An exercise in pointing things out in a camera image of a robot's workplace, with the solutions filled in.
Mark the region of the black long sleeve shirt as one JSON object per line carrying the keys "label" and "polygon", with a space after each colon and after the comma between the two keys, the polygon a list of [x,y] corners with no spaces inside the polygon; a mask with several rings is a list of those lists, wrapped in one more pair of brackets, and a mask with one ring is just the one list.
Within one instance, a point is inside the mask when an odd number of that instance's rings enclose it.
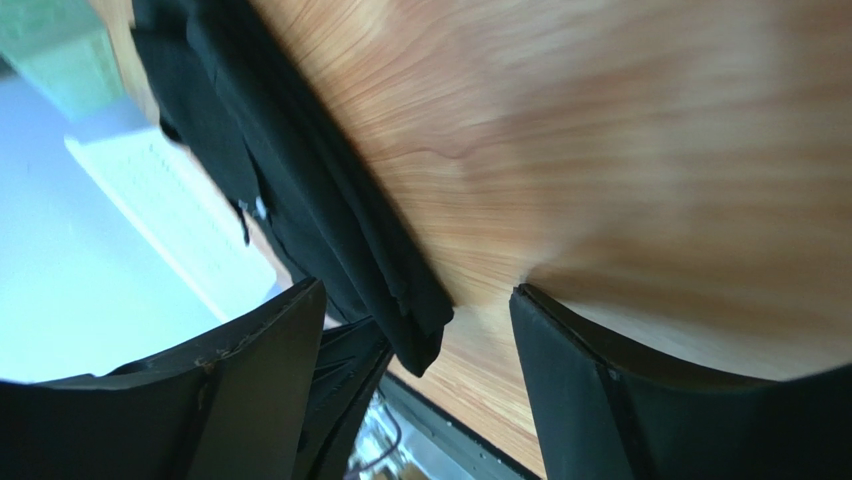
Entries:
{"label": "black long sleeve shirt", "polygon": [[294,281],[372,320],[422,376],[454,311],[359,153],[247,1],[137,1],[133,42],[166,137],[188,147]]}

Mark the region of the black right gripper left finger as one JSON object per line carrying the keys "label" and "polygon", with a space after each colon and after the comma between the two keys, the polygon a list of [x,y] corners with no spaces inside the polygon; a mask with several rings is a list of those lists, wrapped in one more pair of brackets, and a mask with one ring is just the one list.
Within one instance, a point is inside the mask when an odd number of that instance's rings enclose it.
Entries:
{"label": "black right gripper left finger", "polygon": [[5,479],[285,479],[323,330],[305,280],[109,374],[1,385]]}

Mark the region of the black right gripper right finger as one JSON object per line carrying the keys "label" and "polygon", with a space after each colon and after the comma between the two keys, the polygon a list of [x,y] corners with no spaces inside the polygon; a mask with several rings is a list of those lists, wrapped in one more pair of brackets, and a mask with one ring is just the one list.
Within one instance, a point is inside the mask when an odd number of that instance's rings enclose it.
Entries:
{"label": "black right gripper right finger", "polygon": [[847,479],[851,369],[770,381],[638,343],[522,284],[510,315],[551,479]]}

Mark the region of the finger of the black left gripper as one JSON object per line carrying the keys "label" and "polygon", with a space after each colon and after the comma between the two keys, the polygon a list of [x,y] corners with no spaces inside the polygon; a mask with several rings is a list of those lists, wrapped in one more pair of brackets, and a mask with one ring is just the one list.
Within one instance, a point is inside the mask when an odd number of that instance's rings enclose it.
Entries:
{"label": "finger of the black left gripper", "polygon": [[323,332],[297,447],[294,479],[341,479],[373,393],[392,357],[372,320]]}

